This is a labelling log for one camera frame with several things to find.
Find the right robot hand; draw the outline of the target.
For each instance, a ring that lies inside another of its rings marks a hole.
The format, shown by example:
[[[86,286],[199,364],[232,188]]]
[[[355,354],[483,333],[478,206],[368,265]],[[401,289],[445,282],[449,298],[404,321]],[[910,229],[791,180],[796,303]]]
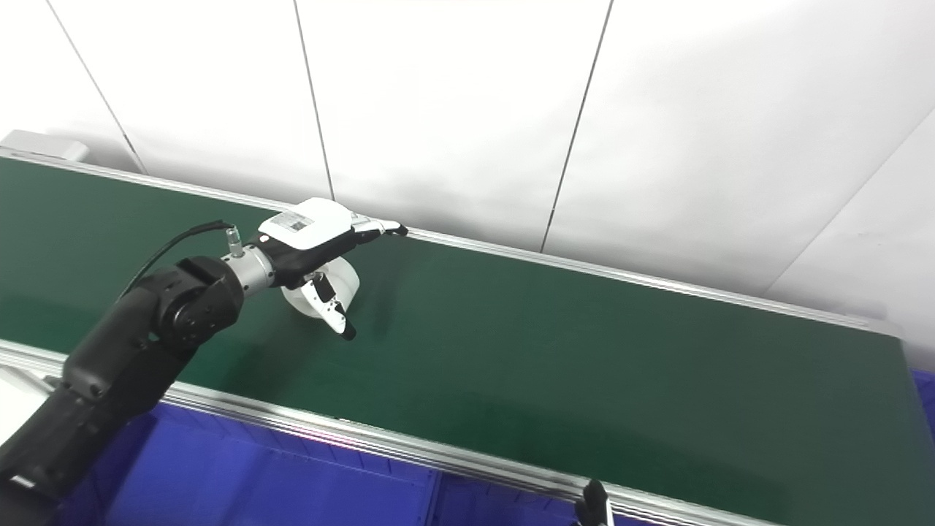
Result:
[[[574,505],[575,522],[573,525],[614,526],[614,514],[605,487],[597,480],[590,479],[582,489]]]

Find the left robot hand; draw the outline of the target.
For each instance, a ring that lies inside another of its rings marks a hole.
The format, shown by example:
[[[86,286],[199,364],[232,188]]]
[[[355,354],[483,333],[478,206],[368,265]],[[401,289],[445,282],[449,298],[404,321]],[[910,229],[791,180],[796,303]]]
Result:
[[[297,312],[353,340],[348,306],[361,281],[345,254],[379,237],[407,235],[400,222],[355,213],[329,199],[307,199],[264,220],[250,247],[263,257],[271,289],[281,289]]]

